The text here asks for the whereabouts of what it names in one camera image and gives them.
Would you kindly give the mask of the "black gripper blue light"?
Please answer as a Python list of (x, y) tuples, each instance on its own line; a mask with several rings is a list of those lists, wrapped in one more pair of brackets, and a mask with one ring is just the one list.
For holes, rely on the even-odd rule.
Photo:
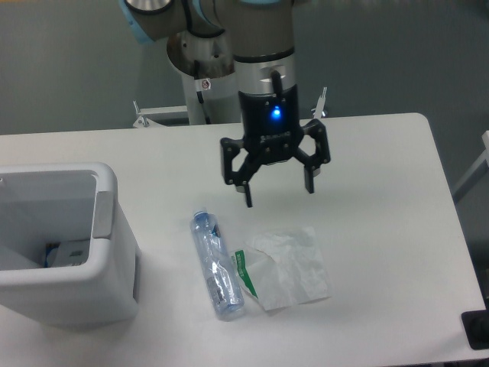
[[(234, 186), (244, 195), (247, 207), (252, 207), (249, 180), (251, 171), (247, 158), (260, 164), (287, 161), (294, 156), (302, 165), (305, 188), (314, 193), (314, 177), (320, 167), (331, 161), (325, 125), (312, 119), (304, 126), (299, 124), (298, 87), (293, 86), (277, 97), (275, 95), (238, 94), (244, 124), (242, 139), (220, 140), (221, 170), (225, 184)], [(302, 145), (312, 145), (314, 152), (308, 154)], [(234, 166), (241, 152), (246, 149), (241, 165)]]

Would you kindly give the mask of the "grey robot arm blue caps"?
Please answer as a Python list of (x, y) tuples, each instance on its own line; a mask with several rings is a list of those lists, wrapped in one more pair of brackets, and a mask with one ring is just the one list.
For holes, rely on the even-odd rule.
[(320, 115), (300, 123), (292, 1), (122, 1), (135, 38), (167, 40), (186, 84), (192, 123), (242, 121), (239, 139), (223, 138), (222, 176), (249, 196), (259, 168), (296, 158), (313, 192), (330, 162)]

